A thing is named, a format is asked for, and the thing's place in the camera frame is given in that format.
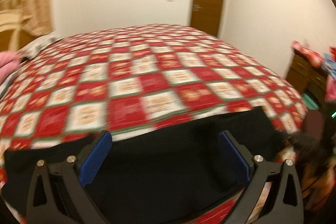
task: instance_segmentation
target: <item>wooden nightstand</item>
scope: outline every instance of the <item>wooden nightstand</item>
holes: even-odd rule
[[[294,51],[294,58],[286,80],[300,94],[308,91],[315,97],[317,103],[323,106],[327,76],[325,71],[314,68],[303,54],[297,50]]]

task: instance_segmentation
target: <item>blue gripper pad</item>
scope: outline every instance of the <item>blue gripper pad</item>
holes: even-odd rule
[[[240,145],[229,131],[219,134],[218,145],[224,159],[234,171],[237,182],[246,187],[254,172],[252,154],[245,146]]]
[[[103,131],[95,138],[92,144],[85,146],[78,154],[75,169],[83,188],[92,183],[111,147],[111,133]]]

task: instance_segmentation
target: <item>metal pin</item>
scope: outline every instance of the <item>metal pin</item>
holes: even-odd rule
[[[72,162],[74,162],[76,160],[76,157],[75,156],[69,156],[69,157],[67,157],[67,162],[69,162],[69,163],[72,163]]]
[[[37,162],[37,166],[41,167],[41,166],[43,166],[43,165],[44,165],[44,160],[39,160],[39,161]]]
[[[286,160],[285,163],[288,165],[288,166],[292,166],[294,163],[292,160]]]
[[[254,156],[254,160],[256,162],[262,162],[264,160],[264,158],[261,155],[255,155]]]

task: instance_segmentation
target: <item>red and white checkered bedsheet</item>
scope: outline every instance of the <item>red and white checkered bedsheet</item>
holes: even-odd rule
[[[102,129],[115,141],[259,105],[289,132],[305,115],[290,84],[204,32],[155,24],[79,34],[20,69],[0,100],[0,155]]]

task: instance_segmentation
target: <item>drawer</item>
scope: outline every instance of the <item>drawer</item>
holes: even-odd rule
[[[314,82],[323,92],[326,90],[327,80],[324,76],[318,74],[316,71],[313,71],[310,76],[310,81]]]
[[[300,94],[302,94],[309,83],[309,78],[303,76],[297,70],[290,67],[286,81],[290,83]]]
[[[311,81],[308,84],[307,89],[316,97],[318,102],[321,105],[324,105],[324,96],[325,96],[325,91],[320,89],[320,86],[316,85],[315,82]]]
[[[311,65],[301,56],[295,54],[291,67],[304,77],[308,77],[311,71]]]

